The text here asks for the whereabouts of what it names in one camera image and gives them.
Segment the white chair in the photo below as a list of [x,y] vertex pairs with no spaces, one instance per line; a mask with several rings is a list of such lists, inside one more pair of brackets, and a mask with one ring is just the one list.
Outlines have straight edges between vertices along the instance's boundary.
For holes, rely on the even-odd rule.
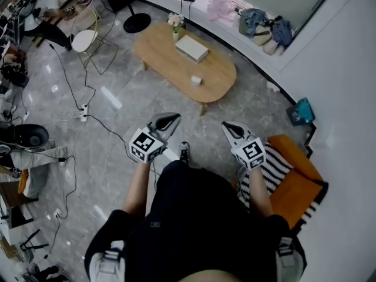
[[[98,15],[97,15],[96,11],[92,10],[91,8],[85,8],[78,16],[76,16],[76,18],[75,18],[75,20],[72,24],[71,31],[73,31],[74,27],[78,28],[80,31],[73,39],[72,48],[73,48],[74,51],[77,52],[78,57],[79,57],[80,61],[82,62],[82,65],[85,69],[86,69],[89,61],[91,61],[94,65],[95,69],[98,71],[98,73],[100,75],[102,75],[107,71],[107,69],[110,67],[113,60],[115,59],[116,54],[118,53],[118,50],[119,50],[119,46],[117,46],[113,42],[111,42],[111,41],[109,41],[109,40],[107,40],[107,39],[98,35],[98,33],[96,31],[97,23],[98,23]],[[94,43],[95,40],[99,41],[100,44],[91,54],[89,54],[88,50],[91,47],[91,45]],[[101,72],[101,71],[99,71],[98,67],[94,63],[94,60],[92,59],[92,57],[98,52],[99,48],[103,44],[114,46],[116,48],[116,50],[115,50],[115,54],[114,54],[112,60],[110,61],[110,63],[106,67],[106,69]],[[85,55],[88,56],[88,58],[85,61],[82,60],[82,58],[80,56],[81,53],[84,53]]]

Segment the wooden coffee table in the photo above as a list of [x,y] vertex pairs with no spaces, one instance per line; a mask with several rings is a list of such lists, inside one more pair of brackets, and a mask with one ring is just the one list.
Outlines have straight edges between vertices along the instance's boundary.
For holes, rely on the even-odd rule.
[[[180,38],[185,35],[209,49],[209,54],[198,64],[175,49],[172,28],[167,23],[154,23],[136,39],[135,54],[147,66],[159,72],[185,95],[201,104],[200,116],[206,104],[222,98],[234,85],[236,69],[229,57],[198,36],[180,29]],[[200,86],[191,82],[192,75],[202,78]]]

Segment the black pants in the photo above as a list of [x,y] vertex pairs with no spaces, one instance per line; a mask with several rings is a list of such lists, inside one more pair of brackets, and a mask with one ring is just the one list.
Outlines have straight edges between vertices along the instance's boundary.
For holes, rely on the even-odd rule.
[[68,50],[71,49],[71,40],[69,37],[67,37],[60,28],[45,21],[42,21],[37,28],[25,31],[25,36],[40,36]]
[[39,282],[63,282],[66,281],[64,276],[57,276],[55,278],[47,279],[48,275],[56,274],[59,272],[59,269],[56,266],[48,267],[45,270],[42,270],[38,274],[33,275]]

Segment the gray tile floor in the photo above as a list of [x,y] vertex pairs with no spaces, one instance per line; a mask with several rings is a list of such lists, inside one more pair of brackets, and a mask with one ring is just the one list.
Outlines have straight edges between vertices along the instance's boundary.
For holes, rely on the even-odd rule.
[[[114,15],[103,9],[100,2],[96,2],[98,11],[103,16],[103,20],[98,23],[99,34],[104,35],[109,30]],[[134,2],[133,7],[136,13],[150,14],[153,22],[165,21],[167,18],[166,12],[142,2]],[[285,112],[290,106],[286,98],[267,89],[266,80],[242,56],[188,26],[189,31],[228,54],[236,64],[238,76],[231,91],[222,100],[210,105],[203,117],[199,117],[196,103],[153,69],[142,71],[140,61],[132,53],[137,34],[126,34],[122,28],[129,15],[128,9],[120,12],[108,35],[108,39],[120,47],[109,70],[100,76],[91,64],[88,66],[88,84],[97,89],[89,113],[99,118],[109,129],[122,135],[125,141],[130,140],[137,128],[143,128],[153,114],[178,112],[182,115],[182,121],[170,148],[176,150],[182,140],[189,141],[196,163],[229,180],[233,179],[238,164],[230,154],[230,146],[221,131],[220,123],[223,120],[243,122],[264,140],[271,135],[286,133],[297,143],[304,143],[309,129],[292,127]],[[61,24],[61,28],[66,34],[69,33],[66,25]],[[85,71],[82,64],[74,51],[67,52],[58,45],[55,48],[61,56],[68,80],[81,107],[93,93],[83,85]],[[111,49],[101,49],[96,55],[95,61],[100,66],[105,66],[109,61],[113,52]],[[68,120],[71,114],[54,113],[70,110],[77,114],[59,59],[46,42],[39,49],[30,48],[28,67],[31,80],[23,93],[26,108],[31,112],[28,123],[45,124],[56,119]],[[54,86],[58,88],[56,92],[52,91]],[[102,93],[102,86],[122,103],[120,109],[115,108]],[[22,112],[20,105],[18,113],[21,116]],[[68,145],[69,151],[76,156],[77,190],[68,197],[69,216],[66,220],[61,220],[52,254],[40,264],[44,268],[48,264],[59,263],[70,272],[72,280],[77,282],[87,281],[82,256],[103,224],[103,216],[108,216],[111,210],[120,206],[135,168],[135,164],[126,157],[120,139],[92,118],[89,118],[79,135],[73,151],[73,143],[82,126],[79,119],[46,125],[56,144]],[[157,172],[162,171],[166,164],[167,159],[159,157],[156,160]],[[154,176],[151,176],[149,207],[154,195],[153,182]],[[67,194],[74,187],[73,162],[64,167],[52,164],[47,185],[39,195],[40,201],[29,205],[29,211],[37,221],[30,224],[25,232],[41,229],[38,242],[47,241],[51,244],[57,222],[48,220],[46,216],[51,215],[56,208],[65,209],[63,191]],[[44,254],[45,251],[38,252],[35,261],[39,261]]]

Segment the striped cushion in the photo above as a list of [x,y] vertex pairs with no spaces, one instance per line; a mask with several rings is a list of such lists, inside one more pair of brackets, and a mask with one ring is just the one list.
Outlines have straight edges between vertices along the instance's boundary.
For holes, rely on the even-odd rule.
[[[266,151],[266,162],[261,165],[266,188],[269,196],[276,190],[276,188],[283,181],[285,176],[293,168],[282,155],[276,151],[269,143],[264,145]],[[249,208],[250,193],[249,193],[249,173],[244,167],[241,168],[238,174],[238,198]],[[312,202],[309,208],[304,212],[300,220],[300,226],[307,224],[308,220],[312,217],[318,207],[318,202]]]

